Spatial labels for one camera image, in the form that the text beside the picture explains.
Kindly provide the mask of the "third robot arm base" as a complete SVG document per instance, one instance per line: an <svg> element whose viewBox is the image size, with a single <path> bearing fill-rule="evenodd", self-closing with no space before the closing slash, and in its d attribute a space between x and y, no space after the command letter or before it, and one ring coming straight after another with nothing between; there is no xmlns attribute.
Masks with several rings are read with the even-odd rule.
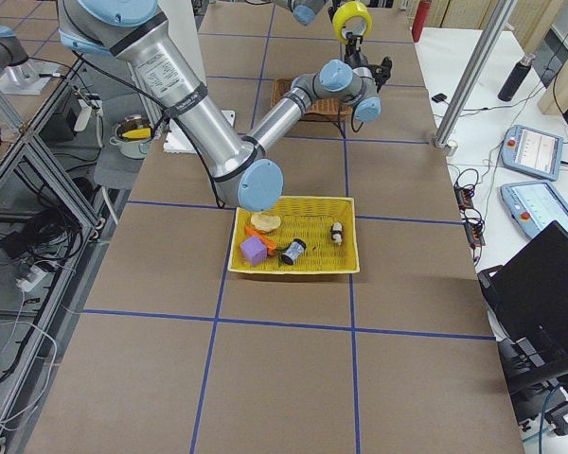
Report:
<svg viewBox="0 0 568 454"><path fill-rule="evenodd" d="M8 26L0 26L0 91L6 95L39 96L48 83Z"/></svg>

